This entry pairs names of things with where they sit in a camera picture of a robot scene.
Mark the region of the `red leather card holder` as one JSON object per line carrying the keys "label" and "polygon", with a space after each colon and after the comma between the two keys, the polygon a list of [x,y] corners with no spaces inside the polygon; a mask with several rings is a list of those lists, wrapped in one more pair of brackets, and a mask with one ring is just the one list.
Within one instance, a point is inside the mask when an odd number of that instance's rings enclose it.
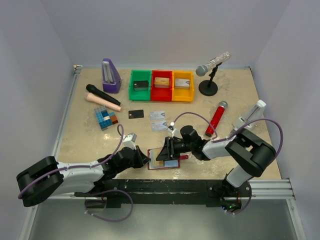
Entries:
{"label": "red leather card holder", "polygon": [[[147,151],[148,153],[148,157],[150,157],[150,150],[149,149]],[[150,169],[149,168],[149,163],[148,163],[148,170],[168,170],[168,169],[178,169],[180,168],[180,161],[183,161],[183,160],[187,160],[189,158],[188,155],[181,155],[178,159],[173,159],[173,160],[168,160],[168,161],[164,161],[164,167],[162,168],[157,168],[157,169]]]}

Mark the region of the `silver credit card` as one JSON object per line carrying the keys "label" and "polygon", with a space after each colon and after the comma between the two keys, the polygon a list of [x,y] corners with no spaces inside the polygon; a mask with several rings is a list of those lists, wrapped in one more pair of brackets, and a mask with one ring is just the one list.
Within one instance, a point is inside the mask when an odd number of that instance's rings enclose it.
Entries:
{"label": "silver credit card", "polygon": [[166,118],[164,111],[152,111],[149,113],[151,120],[164,120]]}

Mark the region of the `gold credit card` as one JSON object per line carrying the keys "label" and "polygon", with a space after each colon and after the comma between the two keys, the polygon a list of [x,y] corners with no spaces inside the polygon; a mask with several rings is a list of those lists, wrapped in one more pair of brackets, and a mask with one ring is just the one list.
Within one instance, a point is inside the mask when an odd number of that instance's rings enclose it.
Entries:
{"label": "gold credit card", "polygon": [[149,168],[151,170],[164,167],[164,161],[157,160],[157,156],[159,155],[161,150],[162,150],[161,148],[153,148],[149,151],[149,158],[150,158]]}

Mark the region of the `black credit card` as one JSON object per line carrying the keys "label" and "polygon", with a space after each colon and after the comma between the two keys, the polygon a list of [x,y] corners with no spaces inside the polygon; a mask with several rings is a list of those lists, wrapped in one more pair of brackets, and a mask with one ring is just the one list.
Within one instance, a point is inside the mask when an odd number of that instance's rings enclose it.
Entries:
{"label": "black credit card", "polygon": [[139,109],[139,110],[129,110],[128,111],[128,118],[129,119],[140,119],[144,118],[144,110]]}

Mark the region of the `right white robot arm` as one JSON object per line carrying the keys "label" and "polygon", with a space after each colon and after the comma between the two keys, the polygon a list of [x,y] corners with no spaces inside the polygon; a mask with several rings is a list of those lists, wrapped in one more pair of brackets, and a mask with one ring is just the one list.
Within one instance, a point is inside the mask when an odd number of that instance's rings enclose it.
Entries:
{"label": "right white robot arm", "polygon": [[230,156],[237,166],[226,175],[224,181],[233,188],[239,188],[253,177],[260,177],[276,158],[275,148],[246,128],[230,139],[217,142],[202,139],[191,125],[182,127],[180,134],[181,138],[165,138],[155,160],[170,161],[184,153],[191,153],[200,161]]}

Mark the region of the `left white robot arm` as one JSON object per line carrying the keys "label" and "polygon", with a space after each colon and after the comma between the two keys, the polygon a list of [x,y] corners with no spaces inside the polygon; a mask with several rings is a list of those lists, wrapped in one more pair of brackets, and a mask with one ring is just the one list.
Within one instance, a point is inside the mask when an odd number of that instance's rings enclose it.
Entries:
{"label": "left white robot arm", "polygon": [[58,162],[54,156],[47,156],[16,176],[18,198],[25,207],[33,207],[54,195],[86,194],[119,173],[142,168],[149,161],[138,146],[123,147],[115,154],[86,164]]}

